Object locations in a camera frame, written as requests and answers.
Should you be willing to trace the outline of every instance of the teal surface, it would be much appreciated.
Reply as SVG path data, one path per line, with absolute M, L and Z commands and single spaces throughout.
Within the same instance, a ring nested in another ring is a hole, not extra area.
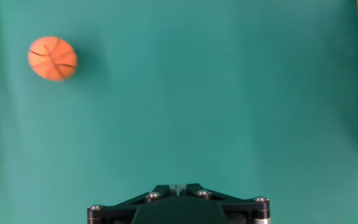
M 37 38 L 77 51 L 38 77 Z M 157 184 L 358 223 L 356 1 L 0 0 L 0 223 L 86 223 Z

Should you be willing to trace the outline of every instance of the bolt head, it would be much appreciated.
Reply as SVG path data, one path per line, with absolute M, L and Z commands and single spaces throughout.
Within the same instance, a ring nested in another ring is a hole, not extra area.
M 212 194 L 211 192 L 209 192 L 208 190 L 205 190 L 205 189 L 197 191 L 198 196 L 209 196 L 211 194 Z
M 103 205 L 91 205 L 89 206 L 89 209 L 92 211 L 99 211 L 103 208 Z
M 158 198 L 159 196 L 161 196 L 161 194 L 158 192 L 150 192 L 147 197 L 148 198 Z
M 267 197 L 262 197 L 262 196 L 254 197 L 253 199 L 256 202 L 268 202 L 269 201 L 269 199 Z

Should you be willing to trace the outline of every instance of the basketball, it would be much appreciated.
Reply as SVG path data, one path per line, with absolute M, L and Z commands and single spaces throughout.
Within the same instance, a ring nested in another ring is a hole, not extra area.
M 57 37 L 42 37 L 29 50 L 33 71 L 51 81 L 70 78 L 77 68 L 78 59 L 73 47 Z

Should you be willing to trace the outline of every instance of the toy basketball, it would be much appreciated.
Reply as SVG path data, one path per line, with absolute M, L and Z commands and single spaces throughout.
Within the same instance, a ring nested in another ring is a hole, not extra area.
M 42 37 L 30 47 L 29 63 L 42 78 L 63 81 L 70 78 L 78 65 L 73 47 L 57 37 Z

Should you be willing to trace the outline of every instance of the orange ball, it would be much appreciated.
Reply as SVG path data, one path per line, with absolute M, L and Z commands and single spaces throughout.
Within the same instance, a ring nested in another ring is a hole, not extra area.
M 42 37 L 30 46 L 29 63 L 42 78 L 63 81 L 74 74 L 78 59 L 73 47 L 64 40 Z

